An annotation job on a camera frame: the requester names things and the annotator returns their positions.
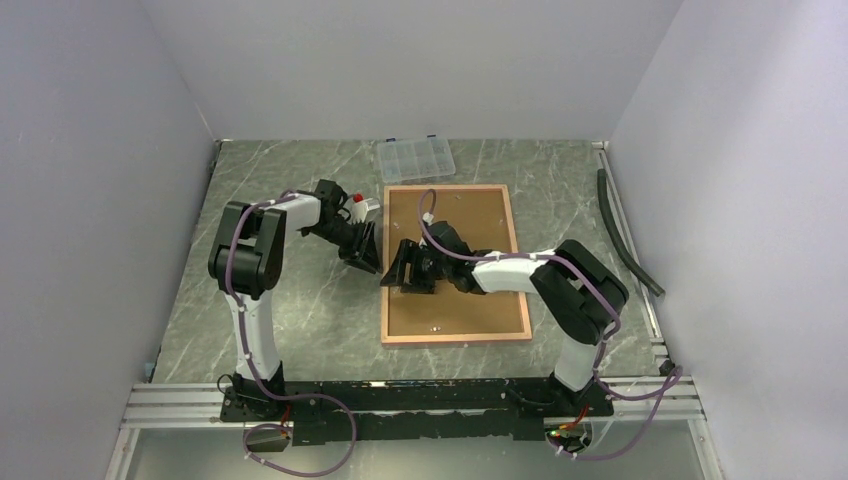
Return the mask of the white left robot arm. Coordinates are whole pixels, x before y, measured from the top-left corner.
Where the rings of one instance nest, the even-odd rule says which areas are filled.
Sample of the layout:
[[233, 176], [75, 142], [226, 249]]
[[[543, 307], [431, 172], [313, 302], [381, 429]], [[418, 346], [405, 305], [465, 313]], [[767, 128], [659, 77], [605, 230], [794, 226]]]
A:
[[346, 265], [376, 274], [382, 266], [369, 216], [379, 207], [378, 200], [348, 195], [327, 179], [312, 191], [286, 190], [257, 203], [225, 205], [207, 268], [233, 317], [238, 342], [233, 389], [247, 397], [247, 407], [260, 419], [278, 417], [287, 401], [271, 309], [287, 238], [314, 235], [336, 246]]

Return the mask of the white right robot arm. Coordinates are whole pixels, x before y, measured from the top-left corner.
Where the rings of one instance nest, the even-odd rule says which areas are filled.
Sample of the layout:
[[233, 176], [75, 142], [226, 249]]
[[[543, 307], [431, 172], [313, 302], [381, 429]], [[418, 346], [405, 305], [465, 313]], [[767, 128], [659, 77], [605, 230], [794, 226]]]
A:
[[589, 399], [602, 347], [621, 327], [629, 292], [618, 277], [576, 240], [532, 253], [473, 250], [445, 221], [425, 227], [418, 241], [404, 239], [382, 277], [383, 287], [432, 294], [446, 280], [462, 293], [533, 294], [564, 333], [553, 368], [550, 401], [564, 415]]

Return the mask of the clear plastic organizer box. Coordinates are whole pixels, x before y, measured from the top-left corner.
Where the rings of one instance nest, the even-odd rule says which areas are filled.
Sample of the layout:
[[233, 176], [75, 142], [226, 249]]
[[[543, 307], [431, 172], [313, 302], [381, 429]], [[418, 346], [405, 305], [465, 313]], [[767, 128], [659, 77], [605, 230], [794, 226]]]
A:
[[376, 169], [386, 184], [409, 183], [456, 173], [448, 140], [435, 135], [423, 139], [390, 138], [378, 143]]

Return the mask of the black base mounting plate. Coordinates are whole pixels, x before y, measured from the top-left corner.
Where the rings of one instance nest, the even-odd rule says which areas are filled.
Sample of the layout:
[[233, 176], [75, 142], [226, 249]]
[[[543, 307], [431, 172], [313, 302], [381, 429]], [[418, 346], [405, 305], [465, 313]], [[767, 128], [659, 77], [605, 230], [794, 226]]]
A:
[[223, 389], [224, 423], [290, 422], [297, 446], [328, 442], [508, 436], [537, 441], [556, 423], [610, 417], [591, 384], [578, 393], [553, 377], [291, 381], [269, 398], [252, 382]]

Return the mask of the aluminium rail frame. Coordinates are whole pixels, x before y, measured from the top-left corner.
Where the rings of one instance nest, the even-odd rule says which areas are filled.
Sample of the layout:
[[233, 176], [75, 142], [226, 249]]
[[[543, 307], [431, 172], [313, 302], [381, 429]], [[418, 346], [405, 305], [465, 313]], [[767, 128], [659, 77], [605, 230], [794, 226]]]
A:
[[[452, 184], [503, 184], [518, 246], [536, 251], [574, 238], [619, 274], [630, 291], [623, 327], [603, 371], [623, 390], [656, 385], [666, 350], [653, 305], [620, 263], [597, 206], [599, 151], [587, 141], [453, 140]], [[128, 479], [718, 479], [720, 466], [696, 394], [685, 378], [656, 405], [622, 403], [596, 422], [598, 453], [580, 462], [540, 441], [507, 436], [415, 438], [291, 447], [270, 465], [246, 458], [242, 428], [223, 423], [221, 388], [236, 362], [224, 297], [206, 262], [224, 204], [267, 199], [322, 178], [368, 196], [383, 193], [374, 141], [226, 141], [198, 217], [153, 380], [127, 403], [115, 461]], [[384, 380], [529, 376], [551, 369], [563, 335], [538, 300], [530, 300], [529, 342], [456, 347], [384, 347], [381, 291], [373, 275], [345, 266], [328, 243], [288, 242], [273, 296], [274, 332], [293, 380]]]

